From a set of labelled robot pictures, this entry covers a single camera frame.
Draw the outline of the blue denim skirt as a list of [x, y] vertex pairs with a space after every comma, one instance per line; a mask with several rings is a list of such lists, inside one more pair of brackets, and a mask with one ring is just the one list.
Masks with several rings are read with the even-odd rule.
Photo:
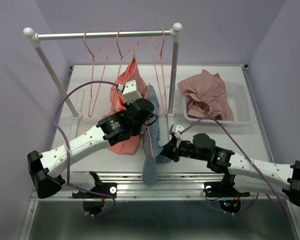
[[143, 150], [145, 154], [145, 160], [142, 169], [142, 181], [146, 185], [153, 185], [158, 178], [157, 165], [168, 164], [171, 162], [169, 158], [161, 155], [163, 147], [160, 146], [160, 123], [159, 123], [159, 110], [160, 104], [157, 98], [157, 94], [153, 86], [148, 85], [146, 88], [145, 99], [150, 101], [154, 110], [150, 119], [146, 123], [146, 130], [143, 134]]

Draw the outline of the dusty pink ruffled skirt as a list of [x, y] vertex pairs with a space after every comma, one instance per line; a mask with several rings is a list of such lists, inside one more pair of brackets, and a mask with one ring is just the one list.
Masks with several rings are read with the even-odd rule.
[[199, 119], [211, 117], [220, 121], [233, 121], [234, 115], [228, 104], [226, 86], [218, 73], [203, 69], [200, 74], [190, 76], [178, 84], [185, 96], [186, 115]]

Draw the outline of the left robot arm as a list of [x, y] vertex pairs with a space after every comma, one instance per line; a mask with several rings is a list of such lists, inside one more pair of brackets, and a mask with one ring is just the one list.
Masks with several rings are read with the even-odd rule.
[[36, 150], [27, 155], [28, 171], [37, 196], [45, 199], [62, 189], [63, 184], [87, 193], [90, 197], [107, 197], [101, 189], [98, 175], [89, 173], [71, 174], [71, 165], [85, 157], [137, 136], [155, 117], [154, 105], [139, 98], [125, 104], [126, 109], [100, 120], [91, 129], [64, 145], [45, 152]]

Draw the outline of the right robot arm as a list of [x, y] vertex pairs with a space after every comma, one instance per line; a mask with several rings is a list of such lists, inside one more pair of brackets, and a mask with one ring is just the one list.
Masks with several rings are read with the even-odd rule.
[[300, 207], [300, 161], [278, 164], [246, 157], [216, 146], [205, 133], [192, 141], [173, 136], [163, 146], [161, 155], [178, 162], [181, 157], [207, 162], [207, 168], [223, 174], [221, 181], [210, 181], [204, 189], [206, 198], [249, 197], [250, 194], [276, 195]]

